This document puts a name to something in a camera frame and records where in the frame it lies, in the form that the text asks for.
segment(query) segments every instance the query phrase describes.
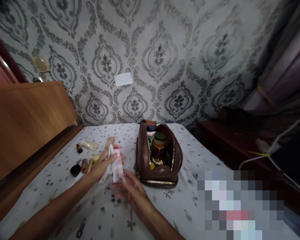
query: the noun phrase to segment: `patterned wallpaper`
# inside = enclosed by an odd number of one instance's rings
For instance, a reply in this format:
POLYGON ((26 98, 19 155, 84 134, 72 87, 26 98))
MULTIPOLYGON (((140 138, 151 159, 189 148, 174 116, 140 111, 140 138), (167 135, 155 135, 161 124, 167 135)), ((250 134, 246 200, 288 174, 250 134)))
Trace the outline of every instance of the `patterned wallpaper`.
POLYGON ((28 81, 44 56, 85 125, 190 128, 239 105, 283 0, 5 0, 0 38, 28 81), (114 75, 134 83, 116 87, 114 75))

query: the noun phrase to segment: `white cable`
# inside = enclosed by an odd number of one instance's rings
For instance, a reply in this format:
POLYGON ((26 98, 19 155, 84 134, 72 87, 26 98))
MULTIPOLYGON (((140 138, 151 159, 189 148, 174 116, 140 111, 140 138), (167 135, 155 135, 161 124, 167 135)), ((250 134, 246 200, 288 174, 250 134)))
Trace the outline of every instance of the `white cable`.
MULTIPOLYGON (((270 152, 271 150, 274 148, 274 146, 277 144, 277 142, 279 141, 279 139, 284 136, 285 134, 287 134, 289 131, 291 131, 291 129, 293 129, 298 123, 300 122, 300 119, 298 121, 296 121, 294 124, 292 124, 287 130, 285 130, 283 133, 281 133, 279 136, 277 136, 277 138, 274 140, 274 142, 272 143, 271 147, 268 149, 267 151, 267 154, 268 156, 259 156, 259 157, 255 157, 255 158, 251 158, 251 159, 248 159, 246 161, 243 161, 240 166, 239 166, 239 170, 241 169, 242 165, 247 163, 247 162, 251 162, 251 161, 254 161, 256 159, 259 159, 259 158, 263 158, 263 157, 268 157, 269 160, 273 163, 273 165, 281 171, 281 169, 278 167, 278 165, 273 161, 273 159, 270 157, 270 152)), ((291 182, 293 182, 299 189, 300 189, 300 185, 297 184, 292 178, 290 178, 287 174, 283 173, 283 175, 288 178, 291 182)))
MULTIPOLYGON (((270 156, 268 156, 268 158, 269 158, 269 160, 273 163, 273 165, 275 165, 276 168, 277 168, 278 170, 281 171, 281 169, 276 165, 276 163, 273 161, 273 159, 272 159, 270 156)), ((291 182, 293 182, 293 183, 300 189, 300 185, 299 185, 298 183, 296 183, 291 177, 289 177, 289 176, 288 176, 287 174, 285 174, 285 173, 283 173, 283 175, 285 175, 286 178, 288 178, 291 182)))
POLYGON ((274 146, 277 144, 277 142, 279 141, 279 139, 286 135, 291 129, 293 129, 298 123, 300 122, 300 119, 298 121, 296 121, 294 124, 291 125, 291 127, 289 127, 287 130, 285 130, 283 133, 281 133, 273 142, 273 144, 271 145, 271 147, 269 148, 267 154, 270 154, 271 150, 274 148, 274 146))
POLYGON ((239 166, 239 169, 238 169, 238 170, 240 170, 240 169, 241 169, 241 167, 242 167, 242 165, 243 165, 243 164, 245 164, 245 163, 247 163, 247 162, 250 162, 250 161, 257 160, 257 159, 259 159, 259 158, 264 158, 264 157, 267 157, 267 156, 259 156, 259 157, 255 157, 255 158, 251 158, 251 159, 245 160, 244 162, 242 162, 242 163, 240 164, 240 166, 239 166))

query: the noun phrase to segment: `bedsheet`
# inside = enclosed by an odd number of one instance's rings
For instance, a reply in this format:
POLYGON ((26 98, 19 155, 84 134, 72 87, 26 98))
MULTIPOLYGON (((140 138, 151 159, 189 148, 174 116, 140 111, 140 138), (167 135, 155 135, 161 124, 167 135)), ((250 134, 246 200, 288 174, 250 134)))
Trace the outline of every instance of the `bedsheet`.
MULTIPOLYGON (((200 203, 197 173, 201 170, 228 168, 182 125, 173 123, 168 126, 174 132, 183 152, 179 182, 173 189, 144 188, 153 205, 186 239, 202 239, 201 226, 204 223, 200 222, 201 218, 198 216, 200 203)), ((24 189, 19 200, 0 223, 0 239, 8 239, 19 226, 67 190, 74 181, 70 168, 79 159, 90 159, 101 153, 108 136, 116 136, 115 144, 122 146, 125 156, 124 168, 135 173, 138 132, 139 124, 134 123, 84 127, 24 189), (95 141, 99 147, 95 152, 83 148, 83 153, 78 154, 76 144, 81 140, 95 141)), ((77 239, 76 233, 83 219, 86 219, 81 236, 84 240, 153 239, 131 206, 113 194, 111 180, 112 177, 108 177, 103 184, 96 184, 49 239, 77 239)), ((284 228, 286 239, 299 239, 289 227, 284 225, 284 228)))

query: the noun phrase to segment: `white paper note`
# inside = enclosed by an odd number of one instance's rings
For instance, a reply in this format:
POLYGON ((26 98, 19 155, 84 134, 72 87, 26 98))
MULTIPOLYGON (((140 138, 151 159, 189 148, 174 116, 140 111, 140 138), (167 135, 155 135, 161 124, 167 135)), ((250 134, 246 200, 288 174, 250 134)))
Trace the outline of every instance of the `white paper note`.
POLYGON ((132 84, 132 72, 122 73, 114 76, 114 80, 116 82, 116 86, 122 86, 127 84, 132 84))

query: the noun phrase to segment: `wooden headboard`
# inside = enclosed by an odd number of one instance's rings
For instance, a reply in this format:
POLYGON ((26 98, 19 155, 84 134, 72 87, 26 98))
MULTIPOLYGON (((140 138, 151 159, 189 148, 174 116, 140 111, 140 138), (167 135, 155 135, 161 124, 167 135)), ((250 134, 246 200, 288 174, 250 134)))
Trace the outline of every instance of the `wooden headboard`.
POLYGON ((61 81, 0 86, 0 213, 81 129, 61 81))

